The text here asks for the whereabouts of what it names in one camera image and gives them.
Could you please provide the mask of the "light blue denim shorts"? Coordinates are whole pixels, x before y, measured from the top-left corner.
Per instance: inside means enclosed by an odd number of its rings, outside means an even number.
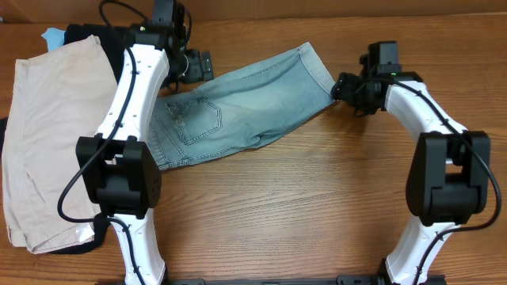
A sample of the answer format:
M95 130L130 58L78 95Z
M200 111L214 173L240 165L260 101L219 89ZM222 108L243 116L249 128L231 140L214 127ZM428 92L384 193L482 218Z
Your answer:
M310 43L156 100L147 145L161 170L257 149L333 104Z

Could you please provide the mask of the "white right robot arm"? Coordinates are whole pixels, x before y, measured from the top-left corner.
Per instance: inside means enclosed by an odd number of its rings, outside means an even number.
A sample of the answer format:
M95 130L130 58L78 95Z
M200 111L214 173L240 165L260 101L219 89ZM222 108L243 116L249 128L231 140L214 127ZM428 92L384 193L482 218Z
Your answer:
M364 116L388 112L416 144L406 182L411 216L374 283L444 283L428 271L450 236L466 231L470 217L486 206L488 135L454 121L414 73L368 78L342 72L330 94Z

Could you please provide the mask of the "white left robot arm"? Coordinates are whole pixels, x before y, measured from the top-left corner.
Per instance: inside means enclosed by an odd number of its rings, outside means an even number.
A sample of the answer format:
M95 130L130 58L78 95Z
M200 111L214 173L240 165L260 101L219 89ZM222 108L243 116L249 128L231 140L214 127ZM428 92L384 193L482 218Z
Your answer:
M162 178L147 137L158 91L179 82L212 79L200 54L187 48L190 25L133 25L121 35L120 80L106 117L92 137L78 139L76 156L95 222L113 226L126 284L164 284L166 263L157 245L154 208Z

